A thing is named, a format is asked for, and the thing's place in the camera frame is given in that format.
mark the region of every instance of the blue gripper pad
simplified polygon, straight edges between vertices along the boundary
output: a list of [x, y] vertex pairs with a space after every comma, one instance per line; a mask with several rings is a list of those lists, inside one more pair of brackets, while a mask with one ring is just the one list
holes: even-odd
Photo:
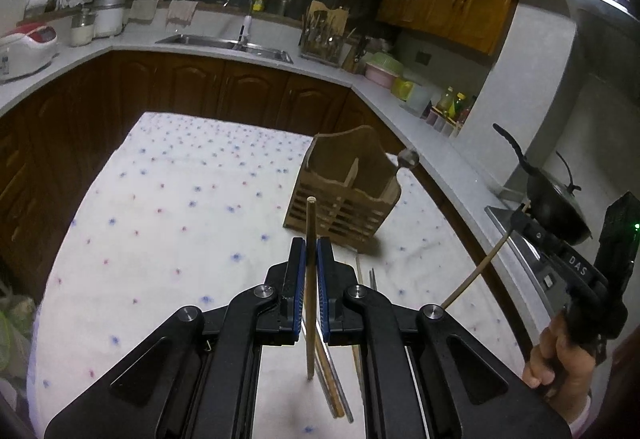
[[[326, 244], [323, 244], [322, 241], [327, 241], [328, 252], [330, 256], [327, 255]], [[322, 330], [322, 341], [327, 343], [329, 341], [329, 303], [327, 301], [326, 296], [326, 278], [325, 274], [325, 259], [334, 261], [334, 252], [331, 248], [331, 242], [329, 239], [324, 237], [324, 239], [318, 239], [316, 241], [316, 263], [318, 264], [318, 305], [320, 308], [320, 329]]]
[[298, 263], [298, 277], [296, 279], [296, 294], [293, 298], [293, 305], [296, 308], [293, 316], [293, 334], [298, 341], [300, 336], [300, 326], [302, 325], [302, 304], [305, 294], [305, 267], [306, 267], [306, 242], [303, 239], [300, 246], [300, 262]]

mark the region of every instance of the faucet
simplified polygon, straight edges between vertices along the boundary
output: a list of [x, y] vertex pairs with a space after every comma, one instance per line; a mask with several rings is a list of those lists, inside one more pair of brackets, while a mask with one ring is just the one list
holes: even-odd
[[[252, 14], [252, 11], [254, 10], [254, 0], [248, 0], [248, 1], [249, 1], [249, 12], [244, 17], [244, 21], [242, 22], [242, 27], [240, 29], [240, 35], [238, 36], [238, 43], [236, 44], [234, 49], [245, 47], [249, 43], [249, 38], [251, 37], [251, 33], [250, 33], [251, 20], [252, 20], [251, 14]], [[223, 7], [226, 7], [229, 4], [229, 2], [231, 2], [231, 0], [226, 0], [225, 5], [223, 5]]]

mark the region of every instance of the floral pattern tablecloth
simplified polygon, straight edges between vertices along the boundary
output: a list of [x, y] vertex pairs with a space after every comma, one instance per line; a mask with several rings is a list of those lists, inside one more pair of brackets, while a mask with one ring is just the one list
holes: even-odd
[[[311, 138], [253, 126], [147, 112], [89, 191], [49, 276], [36, 322], [28, 396], [39, 437], [49, 421], [177, 308], [203, 311], [263, 282], [298, 235], [282, 223]], [[440, 303], [473, 269], [460, 241], [414, 176], [362, 256], [393, 303]], [[352, 250], [334, 246], [355, 264]], [[482, 279], [450, 313], [515, 372], [523, 359]], [[332, 355], [355, 417], [334, 420], [305, 347], [265, 347], [254, 437], [364, 437], [350, 347]]]

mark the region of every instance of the finger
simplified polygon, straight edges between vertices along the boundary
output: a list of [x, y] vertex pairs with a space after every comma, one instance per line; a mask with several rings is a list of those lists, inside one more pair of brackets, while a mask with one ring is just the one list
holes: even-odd
[[558, 359], [569, 374], [569, 377], [578, 381], [585, 379], [591, 381], [591, 374], [596, 367], [596, 359], [579, 345], [569, 343], [567, 337], [558, 338], [556, 343]]
[[548, 327], [540, 334], [540, 353], [546, 359], [556, 357], [556, 337]]
[[546, 364], [545, 358], [543, 358], [540, 352], [539, 345], [531, 349], [529, 365], [533, 376], [537, 377], [543, 385], [549, 385], [556, 377], [556, 373]]
[[524, 366], [524, 370], [522, 371], [522, 380], [532, 389], [536, 389], [540, 385], [540, 380], [533, 375], [533, 372], [531, 372], [529, 363]]
[[567, 334], [566, 319], [562, 311], [556, 314], [556, 316], [554, 316], [551, 319], [551, 321], [549, 322], [548, 329], [551, 331], [551, 334], [556, 338], [559, 338], [560, 336]]

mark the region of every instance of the metal screw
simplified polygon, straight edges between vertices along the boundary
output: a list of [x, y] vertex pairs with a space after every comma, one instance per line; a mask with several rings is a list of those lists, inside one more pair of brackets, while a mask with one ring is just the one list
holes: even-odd
[[352, 298], [364, 298], [367, 295], [367, 288], [360, 284], [352, 285], [347, 289], [347, 294]]
[[268, 298], [273, 294], [273, 287], [266, 284], [257, 285], [254, 289], [254, 294], [258, 298]]
[[198, 308], [193, 305], [187, 305], [178, 309], [178, 319], [181, 322], [191, 322], [198, 317]]
[[429, 320], [439, 320], [444, 315], [444, 309], [436, 304], [425, 305], [422, 312]]

